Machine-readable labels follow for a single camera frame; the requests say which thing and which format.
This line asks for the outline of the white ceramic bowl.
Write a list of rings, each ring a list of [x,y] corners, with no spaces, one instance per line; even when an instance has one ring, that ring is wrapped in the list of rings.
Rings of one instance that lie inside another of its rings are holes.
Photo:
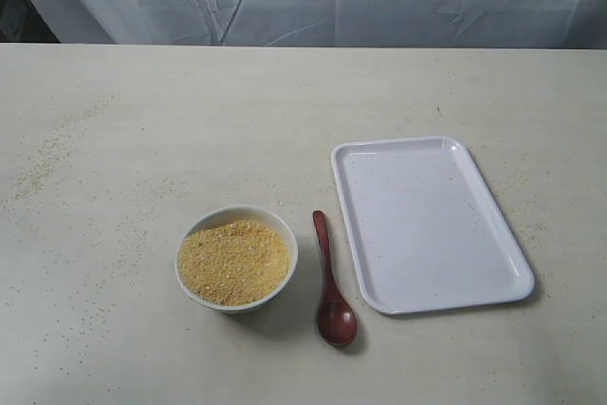
[[[185,234],[175,275],[198,304],[243,314],[285,288],[298,255],[297,239],[278,215],[250,205],[228,206],[204,215]]]

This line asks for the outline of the dark red wooden spoon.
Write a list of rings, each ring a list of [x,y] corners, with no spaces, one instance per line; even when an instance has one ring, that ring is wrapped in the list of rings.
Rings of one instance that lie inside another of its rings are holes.
[[[355,340],[358,323],[334,278],[326,216],[322,211],[316,210],[312,213],[312,219],[323,267],[322,298],[316,314],[316,323],[320,335],[327,343],[344,347]]]

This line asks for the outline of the white rectangular plastic tray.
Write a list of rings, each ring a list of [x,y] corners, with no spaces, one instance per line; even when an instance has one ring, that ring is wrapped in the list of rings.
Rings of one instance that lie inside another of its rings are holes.
[[[444,137],[331,156],[363,299],[400,316],[528,298],[535,277],[469,150]]]

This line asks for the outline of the yellow granular crumbs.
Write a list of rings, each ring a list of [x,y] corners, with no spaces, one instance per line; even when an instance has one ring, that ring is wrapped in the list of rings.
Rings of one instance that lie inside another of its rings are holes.
[[[199,298],[223,306],[265,298],[285,279],[290,266],[282,237],[252,220],[199,230],[186,237],[177,257],[184,286]]]

